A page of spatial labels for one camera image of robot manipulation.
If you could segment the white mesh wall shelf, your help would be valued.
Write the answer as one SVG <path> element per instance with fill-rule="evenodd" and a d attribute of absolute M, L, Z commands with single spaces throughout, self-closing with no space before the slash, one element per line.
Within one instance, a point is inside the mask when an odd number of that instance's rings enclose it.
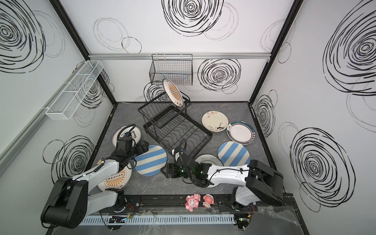
<path fill-rule="evenodd" d="M 62 92 L 47 108 L 52 120 L 69 120 L 81 106 L 95 109 L 103 101 L 103 89 L 97 79 L 103 71 L 100 61 L 86 61 L 72 73 Z"/>

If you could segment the cream floral plate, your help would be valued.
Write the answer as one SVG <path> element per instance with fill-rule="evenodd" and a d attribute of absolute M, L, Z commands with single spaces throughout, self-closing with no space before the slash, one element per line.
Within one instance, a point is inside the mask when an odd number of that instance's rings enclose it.
<path fill-rule="evenodd" d="M 211 132 L 226 130 L 229 121 L 226 115 L 219 111 L 209 111 L 202 116 L 202 125 Z"/>

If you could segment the orange sunburst plate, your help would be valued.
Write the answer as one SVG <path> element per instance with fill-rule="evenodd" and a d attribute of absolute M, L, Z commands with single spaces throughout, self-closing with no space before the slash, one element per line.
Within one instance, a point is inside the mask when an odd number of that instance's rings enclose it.
<path fill-rule="evenodd" d="M 163 88 L 169 97 L 170 101 L 177 107 L 182 107 L 183 97 L 179 91 L 179 89 L 175 86 L 175 84 L 170 81 L 169 79 L 163 79 Z"/>
<path fill-rule="evenodd" d="M 122 190 L 125 186 L 128 185 L 132 178 L 132 169 L 129 169 L 127 166 L 121 170 L 119 173 L 114 174 L 101 183 L 98 184 L 98 188 L 101 191 L 113 189 L 113 190 Z"/>

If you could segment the blue striped plate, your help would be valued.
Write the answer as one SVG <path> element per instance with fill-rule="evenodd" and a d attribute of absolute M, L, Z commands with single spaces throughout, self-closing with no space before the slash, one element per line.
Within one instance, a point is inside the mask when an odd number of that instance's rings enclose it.
<path fill-rule="evenodd" d="M 218 149 L 218 158 L 224 166 L 242 166 L 250 163 L 250 153 L 241 144 L 225 142 Z"/>
<path fill-rule="evenodd" d="M 148 152 L 135 157 L 136 171 L 143 176 L 158 174 L 167 163 L 167 153 L 157 145 L 150 145 Z"/>

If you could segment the orange sunburst plate on table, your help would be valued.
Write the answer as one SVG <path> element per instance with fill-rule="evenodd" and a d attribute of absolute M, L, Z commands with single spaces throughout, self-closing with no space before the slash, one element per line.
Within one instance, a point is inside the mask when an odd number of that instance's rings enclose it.
<path fill-rule="evenodd" d="M 101 183 L 98 184 L 98 188 L 101 191 L 113 189 L 113 190 L 122 190 L 125 186 L 128 185 L 132 178 L 132 169 L 129 169 L 127 166 L 121 170 L 119 173 L 114 174 Z"/>

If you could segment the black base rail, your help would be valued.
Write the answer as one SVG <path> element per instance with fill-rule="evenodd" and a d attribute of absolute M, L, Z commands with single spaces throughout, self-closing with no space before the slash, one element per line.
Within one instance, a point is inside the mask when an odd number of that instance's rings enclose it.
<path fill-rule="evenodd" d="M 195 195 L 124 195 L 123 205 L 111 206 L 100 209 L 99 213 L 119 213 L 131 215 L 142 213 L 143 209 L 176 209 L 185 212 L 195 212 L 199 208 L 210 213 L 247 214 L 260 211 L 262 207 L 269 206 L 262 201 L 242 205 L 235 201 L 234 194 L 202 195 L 200 199 Z"/>

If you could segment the green red rimmed plate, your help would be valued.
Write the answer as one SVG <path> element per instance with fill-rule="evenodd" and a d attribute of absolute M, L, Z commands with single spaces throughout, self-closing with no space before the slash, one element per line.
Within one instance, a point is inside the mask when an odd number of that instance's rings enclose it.
<path fill-rule="evenodd" d="M 233 141 L 241 145 L 249 145 L 256 138 L 254 128 L 244 121 L 233 121 L 227 126 L 227 135 Z"/>

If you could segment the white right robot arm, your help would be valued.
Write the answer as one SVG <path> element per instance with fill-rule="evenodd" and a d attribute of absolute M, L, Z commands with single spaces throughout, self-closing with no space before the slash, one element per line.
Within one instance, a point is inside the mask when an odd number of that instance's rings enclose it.
<path fill-rule="evenodd" d="M 225 142 L 218 149 L 216 165 L 205 159 L 198 162 L 186 154 L 187 141 L 182 140 L 172 152 L 174 162 L 161 169 L 166 178 L 185 178 L 200 188 L 220 184 L 235 186 L 233 202 L 243 206 L 262 201 L 272 206 L 283 206 L 283 175 L 266 164 L 252 160 L 245 146 Z"/>

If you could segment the pink round figurine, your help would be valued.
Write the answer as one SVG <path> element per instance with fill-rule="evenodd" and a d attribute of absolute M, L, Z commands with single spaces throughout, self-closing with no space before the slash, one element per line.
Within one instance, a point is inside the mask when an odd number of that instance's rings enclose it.
<path fill-rule="evenodd" d="M 203 206 L 206 208 L 206 209 L 210 209 L 211 208 L 211 205 L 214 204 L 214 197 L 210 194 L 206 194 L 205 196 L 203 196 Z"/>

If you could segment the white green emblem plate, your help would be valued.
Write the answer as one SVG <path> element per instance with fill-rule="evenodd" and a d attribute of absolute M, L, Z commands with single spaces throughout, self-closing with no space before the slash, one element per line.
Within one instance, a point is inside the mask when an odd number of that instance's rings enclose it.
<path fill-rule="evenodd" d="M 206 167 L 209 168 L 208 165 L 224 166 L 218 157 L 210 154 L 202 154 L 198 156 L 195 159 L 195 162 L 200 165 L 196 172 L 196 178 L 200 180 L 204 180 L 204 177 L 208 177 L 207 173 L 205 172 Z"/>

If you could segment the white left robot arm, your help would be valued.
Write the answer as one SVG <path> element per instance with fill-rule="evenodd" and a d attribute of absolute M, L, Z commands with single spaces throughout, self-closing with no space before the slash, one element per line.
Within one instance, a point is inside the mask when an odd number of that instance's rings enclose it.
<path fill-rule="evenodd" d="M 105 208 L 122 212 L 127 203 L 120 190 L 107 189 L 100 193 L 89 193 L 101 182 L 126 168 L 136 156 L 148 151 L 148 143 L 136 141 L 131 131 L 135 124 L 127 126 L 129 131 L 123 137 L 117 137 L 114 151 L 107 158 L 102 158 L 98 166 L 71 178 L 58 179 L 45 204 L 40 221 L 44 228 L 76 228 L 83 219 Z"/>

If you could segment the pink plush doll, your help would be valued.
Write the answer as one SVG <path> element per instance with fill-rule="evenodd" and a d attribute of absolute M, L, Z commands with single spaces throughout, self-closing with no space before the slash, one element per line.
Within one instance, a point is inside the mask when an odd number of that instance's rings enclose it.
<path fill-rule="evenodd" d="M 200 194 L 195 193 L 193 195 L 188 195 L 186 197 L 186 203 L 185 203 L 186 210 L 193 212 L 195 208 L 199 207 L 200 201 L 201 201 Z"/>

